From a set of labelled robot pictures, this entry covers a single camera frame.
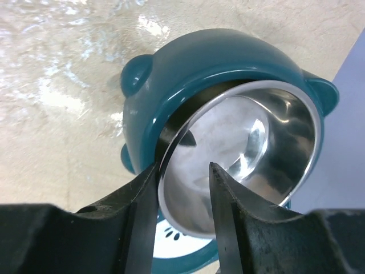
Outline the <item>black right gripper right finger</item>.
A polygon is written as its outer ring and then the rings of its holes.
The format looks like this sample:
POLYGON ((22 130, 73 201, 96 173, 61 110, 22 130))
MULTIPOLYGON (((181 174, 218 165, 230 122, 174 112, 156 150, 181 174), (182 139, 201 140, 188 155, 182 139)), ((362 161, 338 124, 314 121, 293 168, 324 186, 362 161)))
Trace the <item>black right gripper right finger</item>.
POLYGON ((218 164, 209 166, 222 273, 363 273, 364 210, 300 214, 262 198, 218 164))

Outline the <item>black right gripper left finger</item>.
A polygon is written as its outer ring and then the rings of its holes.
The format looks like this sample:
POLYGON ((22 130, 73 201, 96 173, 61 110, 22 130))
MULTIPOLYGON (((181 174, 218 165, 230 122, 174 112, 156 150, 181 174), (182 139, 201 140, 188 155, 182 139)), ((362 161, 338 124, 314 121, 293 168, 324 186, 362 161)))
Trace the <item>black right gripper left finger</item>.
POLYGON ((153 164, 76 213, 51 204, 1 205, 1 272, 150 273, 157 173, 153 164))

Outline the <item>clear glass bowl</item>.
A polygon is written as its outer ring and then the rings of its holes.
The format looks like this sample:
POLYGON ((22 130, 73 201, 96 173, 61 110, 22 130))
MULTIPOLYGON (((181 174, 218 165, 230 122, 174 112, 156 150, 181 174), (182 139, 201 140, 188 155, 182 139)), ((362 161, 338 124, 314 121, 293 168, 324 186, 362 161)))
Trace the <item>clear glass bowl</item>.
POLYGON ((231 80, 185 101, 156 145, 161 212, 178 231, 215 236, 209 165, 284 205, 319 154, 322 120, 310 97, 278 80, 231 80))

